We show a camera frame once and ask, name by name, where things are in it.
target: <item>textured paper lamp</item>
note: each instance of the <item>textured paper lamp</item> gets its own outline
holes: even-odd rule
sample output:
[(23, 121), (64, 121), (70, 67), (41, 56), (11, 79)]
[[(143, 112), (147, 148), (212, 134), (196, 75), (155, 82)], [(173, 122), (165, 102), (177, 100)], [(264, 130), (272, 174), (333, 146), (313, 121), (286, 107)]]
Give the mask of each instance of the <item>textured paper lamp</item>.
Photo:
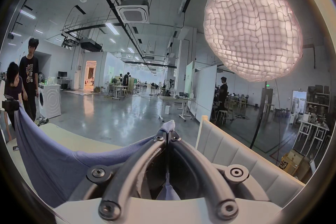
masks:
[(302, 57), (302, 32), (286, 0), (208, 0), (203, 26), (215, 55), (250, 82), (287, 75)]

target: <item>black pants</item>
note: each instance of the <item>black pants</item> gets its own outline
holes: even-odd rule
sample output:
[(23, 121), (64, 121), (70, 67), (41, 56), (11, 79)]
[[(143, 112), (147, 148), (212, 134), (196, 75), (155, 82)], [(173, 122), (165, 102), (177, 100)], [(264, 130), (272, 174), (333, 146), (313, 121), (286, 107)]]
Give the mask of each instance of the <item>black pants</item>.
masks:
[(36, 95), (28, 95), (28, 100), (23, 100), (24, 109), (32, 121), (35, 121), (36, 118), (35, 96)]

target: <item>chair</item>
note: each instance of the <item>chair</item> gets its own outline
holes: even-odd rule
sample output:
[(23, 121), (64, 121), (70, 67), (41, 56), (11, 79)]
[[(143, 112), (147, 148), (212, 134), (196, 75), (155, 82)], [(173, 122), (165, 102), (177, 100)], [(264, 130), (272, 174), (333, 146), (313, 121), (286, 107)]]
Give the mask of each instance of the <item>chair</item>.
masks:
[(219, 120), (221, 120), (221, 117), (223, 117), (222, 118), (222, 124), (223, 124), (224, 117), (225, 117), (225, 123), (226, 123), (226, 121), (228, 120), (228, 112), (226, 110), (220, 110), (220, 111), (218, 111), (218, 115), (219, 115), (219, 113), (220, 113)]

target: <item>doorway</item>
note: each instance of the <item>doorway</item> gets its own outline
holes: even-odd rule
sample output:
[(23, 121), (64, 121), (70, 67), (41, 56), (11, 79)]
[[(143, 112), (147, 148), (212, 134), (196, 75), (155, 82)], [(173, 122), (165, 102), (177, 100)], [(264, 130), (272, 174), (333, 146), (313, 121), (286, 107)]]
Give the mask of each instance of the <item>doorway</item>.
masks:
[(293, 91), (291, 113), (305, 112), (305, 104), (307, 100), (307, 92)]
[(93, 91), (95, 86), (97, 61), (86, 61), (85, 74), (84, 74), (84, 90)]

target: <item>person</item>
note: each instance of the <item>person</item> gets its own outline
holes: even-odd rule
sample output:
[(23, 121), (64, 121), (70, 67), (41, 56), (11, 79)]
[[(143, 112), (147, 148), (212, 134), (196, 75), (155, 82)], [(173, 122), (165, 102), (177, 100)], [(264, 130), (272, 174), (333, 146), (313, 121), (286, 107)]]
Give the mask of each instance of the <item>person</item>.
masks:
[[(5, 80), (4, 95), (11, 96), (13, 97), (14, 100), (19, 100), (20, 103), (23, 105), (22, 97), (21, 97), (22, 91), (24, 91), (24, 89), (23, 89), (23, 84), (22, 84), (22, 78), (21, 76), (19, 76), (19, 67), (15, 62), (11, 62), (7, 69), (7, 79)], [(8, 140), (11, 141), (12, 137), (11, 137), (11, 133), (9, 132), (7, 114), (15, 130), (14, 112), (5, 111), (4, 113), (6, 129), (8, 133)]]
[(19, 75), (22, 78), (23, 106), (32, 121), (36, 118), (35, 96), (39, 97), (37, 74), (39, 72), (39, 61), (34, 52), (39, 45), (39, 40), (30, 38), (28, 41), (28, 54), (23, 56), (19, 64)]
[(128, 86), (128, 76), (129, 76), (129, 72), (127, 72), (127, 74), (124, 75), (123, 86)]
[(222, 84), (222, 86), (219, 89), (218, 100), (221, 102), (219, 104), (219, 110), (227, 110), (224, 105), (225, 105), (226, 97), (228, 95), (228, 85), (226, 83), (226, 77), (223, 76), (221, 78), (221, 80), (222, 80), (223, 84)]

